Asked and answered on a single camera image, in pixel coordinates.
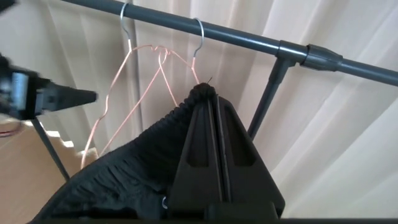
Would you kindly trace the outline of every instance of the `wooden floor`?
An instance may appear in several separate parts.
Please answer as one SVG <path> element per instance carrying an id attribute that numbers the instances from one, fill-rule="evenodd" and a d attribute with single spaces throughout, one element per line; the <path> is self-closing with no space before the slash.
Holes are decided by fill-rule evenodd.
<path id="1" fill-rule="evenodd" d="M 1 124 L 0 131 L 15 125 Z M 75 149 L 59 138 L 50 140 L 70 176 L 78 172 L 81 157 Z M 0 138 L 0 155 L 0 223 L 27 223 L 65 180 L 33 127 Z M 90 155 L 88 163 L 94 160 Z"/>

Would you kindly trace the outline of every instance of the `clothes hanger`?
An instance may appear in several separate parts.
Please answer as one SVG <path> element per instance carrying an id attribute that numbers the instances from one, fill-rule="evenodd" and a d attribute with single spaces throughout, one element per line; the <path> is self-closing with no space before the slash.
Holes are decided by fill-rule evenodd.
<path id="1" fill-rule="evenodd" d="M 173 99 L 173 102 L 174 102 L 175 106 L 178 106 L 177 102 L 175 101 L 175 97 L 174 97 L 174 95 L 173 95 L 173 93 L 172 93 L 172 91 L 171 91 L 171 87 L 170 87 L 170 85 L 169 85 L 169 83 L 168 83 L 168 81 L 167 81 L 167 78 L 166 78 L 166 76 L 165 76 L 165 73 L 164 73 L 164 70 L 163 70 L 163 66 L 162 66 L 162 65 L 165 63 L 165 61 L 166 61 L 168 55 L 173 54 L 173 55 L 177 56 L 182 62 L 184 62 L 184 64 L 185 64 L 186 66 L 190 67 L 190 69 L 191 69 L 191 71 L 192 71 L 192 73 L 193 73 L 193 76 L 194 76 L 194 78 L 195 78 L 196 83 L 199 84 L 199 79 L 198 79 L 197 74 L 196 74 L 196 71 L 195 71 L 195 58 L 196 58 L 197 52 L 201 49 L 201 47 L 202 47 L 202 45 L 203 45 L 203 42 L 204 42 L 204 38 L 205 38 L 205 33 L 204 33 L 204 29 L 203 29 L 203 25 L 202 25 L 201 21 L 200 21 L 198 18 L 195 18 L 195 20 L 197 20 L 197 21 L 199 22 L 199 25 L 200 25 L 200 27 L 201 27 L 201 42 L 200 42 L 200 46 L 195 50 L 195 52 L 194 52 L 194 54 L 193 54 L 192 64 L 190 65 L 187 61 L 185 61 L 183 58 L 181 58 L 181 56 L 179 56 L 179 54 L 177 54 L 177 53 L 174 52 L 173 50 L 169 50 L 168 48 L 166 48 L 166 47 L 164 47 L 164 46 L 161 46 L 161 45 L 156 46 L 156 47 L 154 47 L 154 48 L 153 48 L 153 45 L 142 45 L 142 46 L 140 46 L 140 47 L 136 47 L 136 48 L 132 49 L 132 48 L 131 48 L 131 36 L 130 36 L 130 33 L 129 33 L 129 32 L 127 31 L 127 29 L 125 28 L 125 26 L 124 26 L 124 21 L 123 21 L 124 9 L 126 8 L 127 4 L 128 4 L 128 2 L 124 3 L 124 5 L 123 5 L 123 7 L 122 7 L 122 9 L 121 9 L 120 20 L 121 20 L 121 26 L 122 26 L 123 30 L 125 31 L 125 33 L 126 33 L 126 35 L 127 35 L 127 42 L 128 42 L 129 52 L 127 53 L 125 59 L 123 60 L 123 63 L 121 64 L 121 66 L 120 66 L 118 72 L 117 72 L 116 75 L 115 75 L 115 78 L 113 79 L 113 81 L 112 81 L 112 83 L 111 83 L 111 86 L 110 86 L 110 88 L 109 88 L 109 93 L 108 93 L 108 95 L 106 96 L 106 101 L 105 101 L 105 102 L 106 102 L 106 105 L 105 105 L 104 114 L 96 120 L 96 122 L 95 122 L 95 124 L 94 124 L 94 126 L 93 126 L 93 128 L 92 128 L 92 130 L 91 130 L 90 136 L 89 136 L 89 138 L 88 138 L 88 140 L 87 140 L 87 144 L 86 144 L 85 150 L 84 150 L 84 152 L 83 152 L 83 156 L 82 156 L 82 158 L 81 158 L 81 169 L 84 168 L 85 159 L 86 159 L 86 155 L 87 155 L 87 152 L 88 152 L 88 147 L 90 146 L 90 143 L 91 143 L 91 141 L 92 141 L 92 139 L 93 139 L 93 136 L 94 136 L 94 133 L 95 133 L 95 129 L 97 128 L 98 123 L 106 116 L 106 114 L 107 114 L 107 112 L 108 112 L 109 94 L 111 93 L 111 90 L 112 90 L 114 84 L 116 83 L 116 80 L 118 79 L 118 77 L 119 77 L 119 75 L 120 75 L 120 73 L 121 73 L 123 67 L 125 66 L 125 64 L 126 64 L 126 62 L 127 62 L 127 59 L 130 57 L 130 55 L 132 54 L 133 51 L 139 50 L 139 49 L 144 48 L 144 47 L 150 47 L 151 50 L 152 50 L 153 52 L 155 52 L 156 50 L 160 49 L 160 52 L 159 52 L 159 55 L 158 55 L 159 69 L 156 71 L 154 77 L 153 77 L 152 80 L 150 81 L 150 83 L 149 83 L 147 89 L 146 89 L 145 92 L 142 94 L 142 96 L 141 96 L 141 98 L 139 99 L 139 101 L 136 103 L 136 105 L 134 105 L 133 109 L 132 109 L 132 110 L 130 111 L 130 113 L 127 115 L 126 119 L 122 122 L 122 124 L 121 124 L 120 127 L 117 129 L 117 131 L 114 133 L 114 135 L 112 136 L 112 138 L 108 141 L 108 143 L 106 144 L 106 146 L 104 147 L 104 149 L 100 152 L 99 156 L 102 156 L 102 154 L 105 152 L 105 150 L 108 148 L 108 146 L 112 143 L 113 139 L 114 139 L 114 138 L 117 136 L 117 134 L 120 132 L 120 129 L 124 126 L 124 124 L 126 123 L 126 121 L 130 118 L 130 116 L 133 114 L 133 112 L 134 112 L 134 111 L 136 110 L 136 108 L 139 106 L 139 104 L 141 103 L 141 101 L 144 99 L 146 93 L 148 92 L 149 88 L 152 86 L 152 84 L 153 84 L 154 80 L 156 79 L 157 75 L 159 74 L 159 72 L 162 72 L 163 78 L 164 78 L 164 80 L 165 80 L 165 83 L 166 83 L 166 85 L 167 85 L 167 88 L 169 89 L 169 93 L 170 93 L 170 95 L 171 95 L 171 97 L 172 97 L 172 99 Z M 161 61 L 161 55 L 162 55 L 162 51 L 161 51 L 161 50 L 164 50 L 164 51 L 165 51 L 165 55 L 164 55 L 163 61 Z"/>

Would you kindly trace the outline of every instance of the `ruched black fabric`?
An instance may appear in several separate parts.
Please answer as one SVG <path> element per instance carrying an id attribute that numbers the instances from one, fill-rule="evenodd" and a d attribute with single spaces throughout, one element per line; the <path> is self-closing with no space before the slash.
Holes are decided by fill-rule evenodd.
<path id="1" fill-rule="evenodd" d="M 193 109 L 215 96 L 206 83 L 135 140 L 75 174 L 33 221 L 47 218 L 142 218 L 164 216 L 162 199 L 174 181 Z"/>

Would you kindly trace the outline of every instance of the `white curtain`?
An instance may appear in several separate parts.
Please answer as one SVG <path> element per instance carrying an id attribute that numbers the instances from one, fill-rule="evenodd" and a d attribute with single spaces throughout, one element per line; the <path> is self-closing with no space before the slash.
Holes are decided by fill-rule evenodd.
<path id="1" fill-rule="evenodd" d="M 398 70 L 395 0 L 139 0 L 138 6 L 298 44 Z M 200 38 L 126 19 L 134 45 L 164 45 L 189 62 Z M 94 90 L 96 103 L 40 120 L 84 148 L 127 53 L 119 17 L 58 0 L 25 0 L 0 16 L 0 52 L 61 85 Z M 235 106 L 246 127 L 275 58 L 205 39 L 197 74 Z M 157 54 L 129 59 L 93 146 L 102 149 L 157 70 Z M 195 81 L 177 58 L 165 63 L 177 101 Z M 285 200 L 284 217 L 398 217 L 398 87 L 343 73 L 290 69 L 254 140 Z M 159 76 L 111 149 L 136 137 L 174 104 Z"/>

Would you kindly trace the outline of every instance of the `silver metal hook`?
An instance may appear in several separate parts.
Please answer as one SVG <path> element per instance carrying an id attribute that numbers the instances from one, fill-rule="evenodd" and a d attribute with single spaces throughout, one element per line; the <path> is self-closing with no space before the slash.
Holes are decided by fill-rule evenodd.
<path id="1" fill-rule="evenodd" d="M 124 9 L 126 8 L 126 6 L 127 6 L 128 4 L 129 4 L 128 2 L 126 2 L 126 3 L 123 4 L 122 11 L 120 12 L 120 23 L 121 23 L 121 25 L 122 25 L 122 29 L 123 29 L 123 30 L 126 32 L 126 34 L 127 34 L 127 38 L 128 38 L 129 40 L 131 40 L 130 33 L 129 33 L 129 31 L 127 31 L 127 29 L 124 27 L 124 21 L 123 21 Z"/>
<path id="2" fill-rule="evenodd" d="M 198 18 L 193 18 L 194 20 L 199 22 L 200 25 L 200 29 L 201 29 L 201 40 L 200 40 L 200 45 L 199 47 L 195 50 L 195 52 L 193 53 L 193 57 L 197 56 L 197 52 L 198 50 L 201 49 L 201 47 L 203 46 L 203 42 L 205 41 L 205 30 L 203 28 L 203 24 L 201 23 L 201 21 Z"/>

